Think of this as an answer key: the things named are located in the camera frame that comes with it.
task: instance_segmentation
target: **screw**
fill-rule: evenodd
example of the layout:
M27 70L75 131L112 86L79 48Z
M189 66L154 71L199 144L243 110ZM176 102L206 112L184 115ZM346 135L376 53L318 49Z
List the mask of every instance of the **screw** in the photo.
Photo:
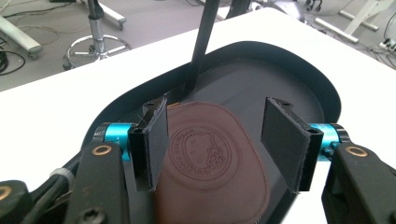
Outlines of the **screw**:
M321 154L325 156L328 160L332 159L332 155L334 155L334 150L330 147L325 147L322 149Z
M102 224L106 221L106 214L101 208L89 208L79 216L79 224Z
M142 133L143 129L142 128L135 128L134 133Z

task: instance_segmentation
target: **black rod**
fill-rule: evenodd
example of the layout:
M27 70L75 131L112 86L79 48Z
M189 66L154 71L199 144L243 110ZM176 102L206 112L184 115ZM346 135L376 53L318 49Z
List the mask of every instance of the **black rod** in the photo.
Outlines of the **black rod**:
M233 0L231 2L230 11L228 12L226 19L245 14L248 11L250 3L251 0Z
M89 19L99 20L105 16L105 12L100 7L98 0L88 0L88 9L90 10Z
M198 76L204 61L207 44L216 16L218 15L220 0L206 0L201 23L199 25L198 36L195 42L194 53L192 54L190 72L187 74L185 90L193 91L196 86Z

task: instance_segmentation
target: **metal stand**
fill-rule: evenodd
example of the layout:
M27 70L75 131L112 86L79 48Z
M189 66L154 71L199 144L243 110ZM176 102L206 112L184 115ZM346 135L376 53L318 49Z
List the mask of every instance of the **metal stand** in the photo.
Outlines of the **metal stand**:
M378 27L371 24L370 22L367 22L367 20L377 15L378 13L386 10L393 3L393 1L394 0L368 0L356 16L344 10L339 11L340 15L352 20L348 27L345 29L345 31L342 31L319 18L316 18L315 22L336 32L337 34L345 37L353 43L357 43L359 39L352 35L356 31L356 29L358 29L360 25L363 25L373 31L377 31Z
M81 3L84 5L88 5L86 0L81 0ZM126 22L126 18L120 15L118 12L114 11L113 9L103 5L102 3L99 3L99 6L103 9L105 12L106 17L110 18L111 20L117 22L120 26L120 30L123 29L123 24Z
M102 30L101 19L105 16L105 12L97 0L88 0L88 7L90 10L89 20L92 35L82 37L76 40L67 50L64 56L64 70L69 70L78 67L78 63L72 57L85 57L90 58L94 62L108 58L110 54L117 53L125 49L132 49L132 47L124 40L112 35L104 35ZM88 52L73 51L73 49L83 42L93 41L93 45L89 46ZM106 48L105 40L113 40L121 44L120 47L108 50Z

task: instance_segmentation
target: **stool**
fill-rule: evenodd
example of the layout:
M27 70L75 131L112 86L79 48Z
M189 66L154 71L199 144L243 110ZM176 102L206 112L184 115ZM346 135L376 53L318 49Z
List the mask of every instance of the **stool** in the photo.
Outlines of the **stool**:
M81 0L81 3L84 4L84 5L88 5L86 0ZM121 16L118 12L116 12L113 9L103 5L102 3L99 3L99 6L105 12L106 17L108 17L111 20L119 23L120 30L122 30L123 29L123 24L126 22L125 17Z
M306 0L306 1L305 1L306 10L307 10L307 11L311 11L311 10L314 8L315 3L316 3L317 1L319 1L319 4L318 4L317 7L315 7L315 11L320 11L320 10L321 10L321 5L323 4L323 1L322 1L322 0Z
M126 41L112 35L103 34L101 19L105 16L105 12L102 9L101 4L97 0L88 0L88 8L90 10L90 15L88 18L90 20L92 35L85 36L76 40L67 49L66 54L64 55L64 70L78 67L78 63L72 59L72 57L74 56L81 56L86 59L89 58L89 60L97 62L108 58L110 54L115 54L122 50L132 49L132 47ZM123 28L122 24L124 22L125 20L119 20L121 30ZM117 42L120 46L114 49L107 49L106 40ZM73 51L73 49L75 49L77 45L88 41L93 42L93 44L88 47L88 52Z

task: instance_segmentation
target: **white floor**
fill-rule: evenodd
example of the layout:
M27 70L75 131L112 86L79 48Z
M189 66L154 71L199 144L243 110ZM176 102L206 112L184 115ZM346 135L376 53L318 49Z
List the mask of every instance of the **white floor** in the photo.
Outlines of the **white floor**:
M230 2L229 0L223 1L223 6ZM0 8L6 2L7 0L0 0ZM314 22L314 18L322 18L344 30L350 20L340 16L338 11L345 9L351 13L357 13L365 2L365 0L324 0L319 12L315 11L315 8L310 12L306 11L305 1L300 1L299 5L308 20L307 25L311 25L327 35L345 42L352 48L370 55L374 60L379 60L381 63L393 67L393 64L396 64L395 57L380 49L378 44L383 42L386 37L392 38L394 36L396 39L396 24L392 21L389 22L396 11L395 3L373 18L373 23L379 26L378 31L373 32L364 27L358 28L354 33L354 36L360 39L358 44L350 44L335 33L325 31ZM104 33L124 39L133 48L139 48L198 28L203 12L202 6L193 6L196 5L194 0L103 0L101 3L127 19L127 22L123 25L123 30L121 30L116 22L104 18L102 22ZM34 14L30 12L23 14L23 16L9 17L14 13L46 10L52 7L60 8L47 13ZM21 69L0 76L0 91L62 73L64 71L63 57L68 47L75 40L91 34L88 21L89 11L79 0L70 5L67 3L51 3L49 0L12 0L6 8L0 11L0 14L11 23L20 26L23 31L26 31L26 34L43 46L43 50L38 54L38 57L32 59L28 57L24 49L0 32L0 37L4 39L4 41L0 40L0 46L21 55L8 53L9 65L3 73L14 70L25 61Z

